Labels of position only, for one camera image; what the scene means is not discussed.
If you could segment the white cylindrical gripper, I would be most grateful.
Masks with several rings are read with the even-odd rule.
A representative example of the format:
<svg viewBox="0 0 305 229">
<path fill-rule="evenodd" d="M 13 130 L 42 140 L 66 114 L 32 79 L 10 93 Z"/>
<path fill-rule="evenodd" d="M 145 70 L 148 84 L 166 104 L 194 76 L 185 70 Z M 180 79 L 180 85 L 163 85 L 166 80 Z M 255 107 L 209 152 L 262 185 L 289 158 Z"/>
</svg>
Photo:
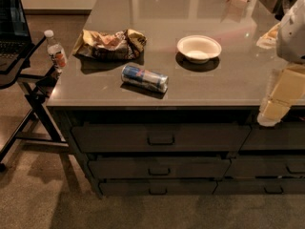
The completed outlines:
<svg viewBox="0 0 305 229">
<path fill-rule="evenodd" d="M 264 99 L 259 107 L 257 122 L 264 127 L 273 127 L 289 112 L 305 94 L 305 66 L 288 64 L 275 82 L 270 99 Z"/>
</svg>

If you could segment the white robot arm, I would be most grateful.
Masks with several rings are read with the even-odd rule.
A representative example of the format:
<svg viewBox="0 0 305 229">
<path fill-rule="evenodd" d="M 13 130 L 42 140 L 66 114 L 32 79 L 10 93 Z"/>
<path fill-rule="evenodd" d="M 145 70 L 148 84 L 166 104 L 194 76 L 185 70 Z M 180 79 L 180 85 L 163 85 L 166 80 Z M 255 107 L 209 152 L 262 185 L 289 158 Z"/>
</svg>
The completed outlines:
<svg viewBox="0 0 305 229">
<path fill-rule="evenodd" d="M 256 45 L 275 48 L 277 56 L 287 62 L 283 70 L 272 71 L 257 117 L 261 126 L 273 127 L 305 94 L 305 0 L 296 0 Z"/>
</svg>

